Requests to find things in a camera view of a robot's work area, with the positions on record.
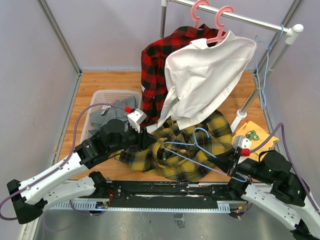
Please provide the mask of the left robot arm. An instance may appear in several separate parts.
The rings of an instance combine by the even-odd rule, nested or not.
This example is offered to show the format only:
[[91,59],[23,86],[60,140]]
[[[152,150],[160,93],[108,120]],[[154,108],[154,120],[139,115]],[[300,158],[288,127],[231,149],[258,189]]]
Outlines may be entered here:
[[92,137],[72,147],[70,154],[62,161],[27,180],[13,179],[7,183],[15,212],[12,220],[21,225],[32,222],[53,200],[61,199],[53,190],[69,178],[105,162],[111,154],[120,150],[132,146],[146,150],[156,141],[145,127],[137,131],[131,126],[125,128],[121,120],[109,120]]

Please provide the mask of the blue wire hanger with plaid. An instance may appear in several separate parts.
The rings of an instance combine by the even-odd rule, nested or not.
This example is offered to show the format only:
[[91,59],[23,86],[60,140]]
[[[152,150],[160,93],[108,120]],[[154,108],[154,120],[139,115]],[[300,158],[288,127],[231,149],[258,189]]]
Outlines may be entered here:
[[[208,155],[207,159],[205,160],[205,161],[207,161],[207,162],[209,162],[210,159],[217,158],[217,156],[214,155],[214,154],[212,154],[212,153],[209,152],[208,150],[204,149],[202,146],[200,146],[200,145],[198,144],[197,136],[196,136],[196,131],[204,132],[206,138],[207,138],[208,140],[211,139],[211,135],[209,134],[209,132],[208,132],[207,130],[205,130],[205,129],[202,128],[202,127],[195,127],[195,128],[192,130],[193,143],[164,141],[160,146],[161,146],[164,150],[166,150],[166,151],[168,151],[168,152],[170,152],[170,153],[172,153],[172,154],[175,154],[175,155],[177,155],[177,156],[179,156],[179,157],[181,157],[181,158],[184,158],[184,159],[186,159],[186,160],[188,160],[188,161],[191,161],[192,163],[197,164],[197,165],[199,165],[199,166],[201,166],[201,167],[203,167],[203,168],[209,169],[210,171],[214,171],[214,172],[219,173],[219,174],[221,174],[221,175],[223,175],[223,176],[229,176],[231,179],[234,179],[234,180],[239,181],[239,182],[241,182],[241,183],[246,183],[248,179],[247,179],[247,177],[245,177],[245,176],[242,175],[242,174],[241,174],[240,176],[237,175],[237,177],[231,177],[230,175],[227,175],[226,173],[224,173],[224,172],[222,172],[222,171],[219,171],[219,170],[217,170],[217,169],[215,169],[215,168],[213,168],[213,167],[211,167],[211,166],[209,166],[209,165],[205,165],[205,164],[203,163],[203,160],[202,160],[202,159],[203,159],[206,155]],[[172,149],[169,149],[169,148],[168,148],[168,145],[170,145],[170,146],[173,146],[173,145],[175,145],[175,146],[186,146],[186,147],[188,147],[188,148],[189,148],[190,150],[192,150],[192,151],[193,151],[193,150],[196,150],[196,153],[195,153],[195,155],[194,155],[194,156],[195,156],[195,159],[191,159],[191,158],[187,157],[187,155],[186,155],[187,153],[182,153],[180,150],[179,150],[179,151],[174,151],[174,150],[172,150]]]

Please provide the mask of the yellow plaid flannel shirt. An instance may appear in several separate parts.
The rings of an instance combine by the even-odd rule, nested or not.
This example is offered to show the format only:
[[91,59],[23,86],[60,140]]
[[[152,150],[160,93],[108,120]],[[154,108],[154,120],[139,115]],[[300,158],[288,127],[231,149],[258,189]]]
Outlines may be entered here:
[[201,123],[182,130],[176,121],[168,118],[152,135],[157,141],[146,150],[132,146],[116,159],[132,170],[193,182],[215,167],[211,162],[214,157],[224,157],[232,150],[230,124],[218,110]]

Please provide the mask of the grey button-up shirt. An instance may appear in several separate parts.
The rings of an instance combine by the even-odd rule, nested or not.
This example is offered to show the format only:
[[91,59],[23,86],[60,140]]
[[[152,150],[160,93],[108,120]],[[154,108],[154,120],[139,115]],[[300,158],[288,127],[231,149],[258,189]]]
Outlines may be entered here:
[[[136,99],[134,96],[127,97],[123,100],[116,100],[112,103],[113,105],[120,106],[120,107],[131,107],[136,108]],[[118,119],[124,122],[125,130],[128,129],[128,113],[125,112],[123,109],[116,108],[111,106],[107,108],[107,106],[103,105],[101,109],[93,111],[89,114],[89,122],[91,124],[90,130],[88,131],[88,136],[92,137],[100,128],[107,124],[109,120]]]

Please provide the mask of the white shirt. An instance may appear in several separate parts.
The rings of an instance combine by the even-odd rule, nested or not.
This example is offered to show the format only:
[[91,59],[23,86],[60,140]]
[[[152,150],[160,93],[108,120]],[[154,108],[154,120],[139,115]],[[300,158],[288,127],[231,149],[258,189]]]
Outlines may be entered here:
[[183,130],[203,122],[233,91],[256,48],[254,40],[228,31],[214,46],[200,38],[171,53],[164,67],[168,93],[155,126],[171,119]]

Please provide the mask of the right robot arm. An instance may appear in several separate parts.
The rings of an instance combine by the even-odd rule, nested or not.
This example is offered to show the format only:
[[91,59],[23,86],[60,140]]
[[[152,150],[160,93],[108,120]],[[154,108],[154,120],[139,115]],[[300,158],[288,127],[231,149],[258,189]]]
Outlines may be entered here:
[[320,207],[306,182],[293,173],[293,164],[275,150],[259,161],[232,150],[211,162],[231,179],[226,193],[232,200],[246,200],[272,215],[296,240],[320,238]]

